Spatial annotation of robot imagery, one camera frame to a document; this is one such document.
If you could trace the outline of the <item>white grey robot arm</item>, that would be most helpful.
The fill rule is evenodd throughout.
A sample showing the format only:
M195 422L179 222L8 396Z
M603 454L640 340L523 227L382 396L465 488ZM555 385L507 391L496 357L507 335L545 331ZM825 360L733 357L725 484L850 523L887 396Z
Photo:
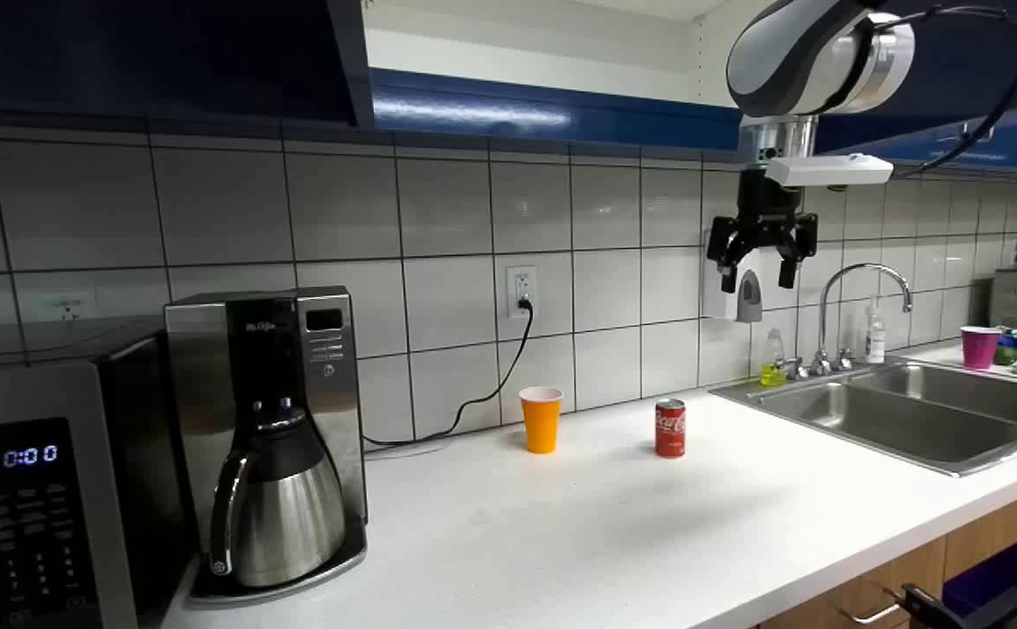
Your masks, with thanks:
M725 53L747 163L738 214L708 222L705 256L733 292L754 248L779 253L779 286L817 253L806 190L884 186L893 163L874 152L817 152L820 115L859 115L893 97L916 59L916 31L880 0L774 0Z

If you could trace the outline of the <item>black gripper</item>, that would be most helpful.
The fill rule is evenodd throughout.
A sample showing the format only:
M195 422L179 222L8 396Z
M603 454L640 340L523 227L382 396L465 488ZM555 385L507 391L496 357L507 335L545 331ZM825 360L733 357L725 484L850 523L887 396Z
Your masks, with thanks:
M760 244L779 248L779 286L788 289L797 283L799 263L817 253L817 215L803 214L799 201L799 190L784 190L760 166L739 172L738 214L712 220L705 248L722 292L738 286L738 258Z

